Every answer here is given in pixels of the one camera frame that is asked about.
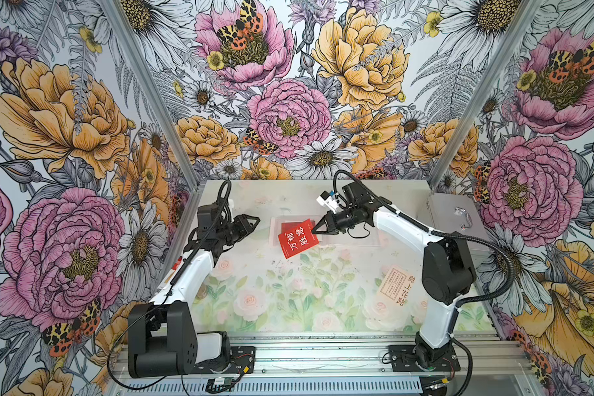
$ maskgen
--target wire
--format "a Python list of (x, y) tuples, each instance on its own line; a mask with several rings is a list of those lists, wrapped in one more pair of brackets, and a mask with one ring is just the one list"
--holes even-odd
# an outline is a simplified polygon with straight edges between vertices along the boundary
[(464, 383), (462, 386), (460, 386), (460, 389), (453, 394), (453, 396), (462, 396), (466, 390), (466, 387), (469, 385), (469, 382), (471, 382), (471, 375), (473, 375), (473, 356), (471, 355), (471, 351), (469, 351), (469, 349), (460, 341), (456, 340), (455, 338), (451, 338), (451, 341), (453, 341), (454, 344), (459, 346), (466, 353), (466, 377), (464, 378)]

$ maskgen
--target rose-patterned tablecloth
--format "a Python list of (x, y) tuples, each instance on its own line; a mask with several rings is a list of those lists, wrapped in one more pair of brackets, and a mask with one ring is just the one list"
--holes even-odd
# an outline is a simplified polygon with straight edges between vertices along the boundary
[[(215, 200), (221, 182), (208, 181), (200, 205)], [(425, 181), (366, 184), (414, 216), (429, 195)], [(206, 278), (192, 308), (197, 331), (418, 331), (427, 306), (420, 283), (422, 258), (387, 233), (368, 227), (371, 237), (365, 240), (325, 236), (316, 247), (284, 258), (277, 242), (279, 224), (309, 217), (317, 222), (325, 210), (315, 199), (331, 188), (331, 181), (233, 181), (234, 215), (258, 216), (261, 222), (218, 259)], [(367, 232), (357, 227), (353, 233)], [(402, 307), (378, 291), (392, 265), (416, 278)], [(456, 330), (494, 328), (483, 305), (475, 303), (460, 313)]]

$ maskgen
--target black bracket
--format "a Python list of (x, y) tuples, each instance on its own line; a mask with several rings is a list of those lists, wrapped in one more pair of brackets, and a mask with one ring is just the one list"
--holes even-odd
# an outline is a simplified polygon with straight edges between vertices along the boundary
[(415, 345), (389, 345), (389, 358), (391, 360), (391, 369), (394, 373), (416, 373), (422, 371), (424, 373), (430, 371), (445, 371), (453, 372), (460, 371), (460, 363), (455, 355), (455, 350), (452, 345), (449, 345), (444, 355), (433, 362), (433, 370), (421, 369), (416, 364), (416, 354), (414, 351)]

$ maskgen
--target black cable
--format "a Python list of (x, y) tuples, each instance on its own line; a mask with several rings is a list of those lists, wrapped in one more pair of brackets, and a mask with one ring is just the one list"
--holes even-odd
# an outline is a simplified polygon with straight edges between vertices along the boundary
[[(370, 194), (378, 203), (380, 203), (382, 206), (387, 208), (389, 211), (396, 213), (396, 209), (391, 207), (391, 205), (389, 205), (387, 202), (380, 199), (380, 197), (378, 195), (374, 194), (374, 192), (372, 190), (370, 190), (367, 186), (365, 186), (361, 180), (357, 179), (353, 174), (349, 173), (347, 170), (340, 169), (334, 173), (333, 188), (336, 193), (338, 193), (336, 191), (336, 179), (338, 178), (338, 176), (340, 174), (345, 174), (345, 175), (349, 176), (349, 178), (351, 178), (352, 180), (357, 182), (360, 186), (362, 186), (365, 189), (365, 191), (368, 194)], [(401, 211), (398, 211), (398, 216), (402, 217), (403, 219), (410, 222), (412, 225), (420, 228), (421, 230), (423, 230), (425, 232), (429, 232), (429, 228), (427, 226), (425, 226), (423, 223), (416, 220), (415, 218), (409, 217), (408, 215), (404, 214)], [(515, 281), (515, 267), (516, 267), (515, 263), (513, 262), (512, 258), (510, 258), (507, 255), (507, 253), (503, 249), (501, 249), (499, 246), (497, 246), (495, 243), (492, 243), (487, 240), (483, 240), (482, 238), (478, 238), (476, 236), (468, 236), (468, 235), (452, 234), (452, 233), (442, 233), (441, 231), (436, 231), (436, 230), (432, 231), (431, 235), (436, 235), (441, 238), (455, 238), (455, 239), (465, 240), (465, 241), (469, 241), (469, 242), (477, 242), (481, 245), (484, 245), (488, 248), (495, 250), (495, 252), (497, 252), (497, 254), (501, 255), (502, 258), (505, 260), (505, 262), (508, 264), (506, 280), (504, 281), (503, 285), (499, 287), (499, 289), (495, 290), (492, 293), (488, 293), (485, 295), (463, 298), (455, 303), (456, 307), (459, 308), (462, 305), (467, 304), (469, 302), (479, 302), (479, 301), (485, 301), (485, 300), (491, 300), (493, 298), (497, 298), (497, 297), (501, 296), (502, 294), (504, 294), (505, 292), (507, 292), (508, 289), (511, 288), (512, 283)]]
[(460, 386), (460, 389), (453, 394), (453, 396), (462, 396), (466, 390), (466, 387), (469, 385), (469, 382), (471, 382), (471, 375), (473, 375), (473, 356), (471, 355), (471, 351), (469, 351), (469, 349), (460, 341), (456, 340), (455, 338), (451, 338), (451, 341), (453, 341), (454, 344), (459, 346), (466, 353), (466, 377), (464, 378), (464, 383), (462, 386)]

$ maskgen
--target red card with chinese text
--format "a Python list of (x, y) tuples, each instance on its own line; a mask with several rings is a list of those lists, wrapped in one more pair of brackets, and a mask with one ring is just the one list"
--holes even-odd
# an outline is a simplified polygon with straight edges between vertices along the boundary
[(285, 258), (293, 257), (319, 244), (317, 236), (312, 233), (312, 224), (312, 220), (308, 219), (277, 236)]

